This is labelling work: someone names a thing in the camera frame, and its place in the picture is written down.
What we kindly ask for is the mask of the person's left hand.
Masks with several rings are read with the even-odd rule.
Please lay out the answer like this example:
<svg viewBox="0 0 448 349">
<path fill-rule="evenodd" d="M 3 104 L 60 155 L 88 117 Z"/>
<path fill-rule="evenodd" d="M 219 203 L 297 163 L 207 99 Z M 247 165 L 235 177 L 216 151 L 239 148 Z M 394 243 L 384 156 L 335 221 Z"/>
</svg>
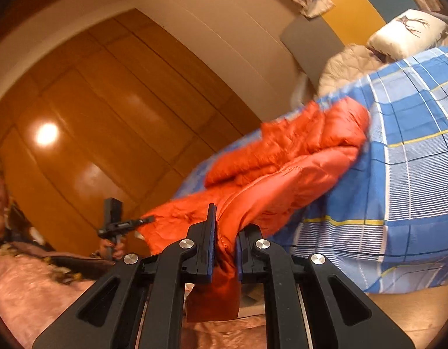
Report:
<svg viewBox="0 0 448 349">
<path fill-rule="evenodd" d="M 116 242 L 106 239 L 100 240 L 98 252 L 102 259 L 118 261 L 124 257 L 126 249 L 127 239 L 122 236 Z"/>
</svg>

